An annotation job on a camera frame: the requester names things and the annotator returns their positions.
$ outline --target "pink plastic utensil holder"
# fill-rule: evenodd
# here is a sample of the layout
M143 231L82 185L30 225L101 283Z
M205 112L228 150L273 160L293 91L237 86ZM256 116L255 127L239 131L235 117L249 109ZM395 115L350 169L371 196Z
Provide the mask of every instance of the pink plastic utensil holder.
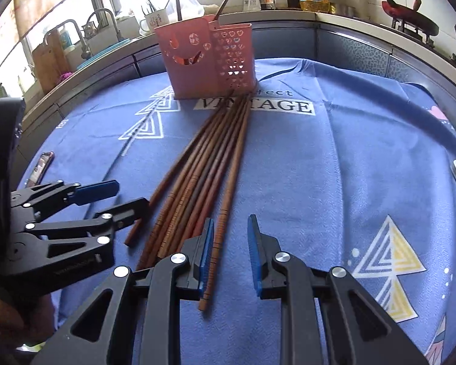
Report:
M252 25L220 26L213 17L155 29L176 99L236 96L257 86Z

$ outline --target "wooden cutting board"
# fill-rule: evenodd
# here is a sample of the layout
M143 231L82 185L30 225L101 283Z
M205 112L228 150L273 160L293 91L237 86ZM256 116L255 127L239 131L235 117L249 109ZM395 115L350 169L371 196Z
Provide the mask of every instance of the wooden cutting board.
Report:
M39 80L44 94L48 94L57 86L61 75L71 72L57 30L47 37L47 45L41 43L32 51L32 59L35 77Z

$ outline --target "frying pan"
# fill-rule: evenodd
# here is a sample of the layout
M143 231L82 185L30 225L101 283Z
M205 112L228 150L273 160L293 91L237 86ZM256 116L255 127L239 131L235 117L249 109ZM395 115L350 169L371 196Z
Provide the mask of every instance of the frying pan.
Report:
M404 5L397 4L394 0L386 0L382 1L382 8L388 16L394 19L401 19L419 28L425 34L438 35L439 26L428 17L417 12L421 3L421 0L415 0L413 9L410 9Z

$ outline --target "blue tablecloth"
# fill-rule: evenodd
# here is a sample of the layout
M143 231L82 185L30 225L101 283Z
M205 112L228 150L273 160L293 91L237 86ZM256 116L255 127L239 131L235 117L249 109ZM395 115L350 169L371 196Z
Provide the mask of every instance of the blue tablecloth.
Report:
M453 127L418 85L304 59L258 60L256 73L212 312L182 303L183 362L278 363L280 305L259 300L252 285L246 231L256 214L261 230L307 265L351 271L438 365L456 345ZM156 112L119 156L155 100ZM69 207L54 221L148 198L217 102L176 101L166 73L124 82L72 111L24 177L41 152L53 151L44 183L120 183L116 199ZM124 246L127 231L115 238L116 265L134 268L143 245ZM110 272L56 293L59 323Z

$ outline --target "white mug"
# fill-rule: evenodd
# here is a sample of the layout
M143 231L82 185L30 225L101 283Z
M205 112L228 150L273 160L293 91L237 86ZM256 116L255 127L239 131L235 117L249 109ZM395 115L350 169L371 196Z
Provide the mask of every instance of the white mug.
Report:
M147 30L142 27L142 22L147 23ZM145 15L145 19L142 19L140 21L140 28L143 31L151 31L153 33L155 28L167 24L169 24L167 11L165 9L159 9L158 11L148 13L147 15Z

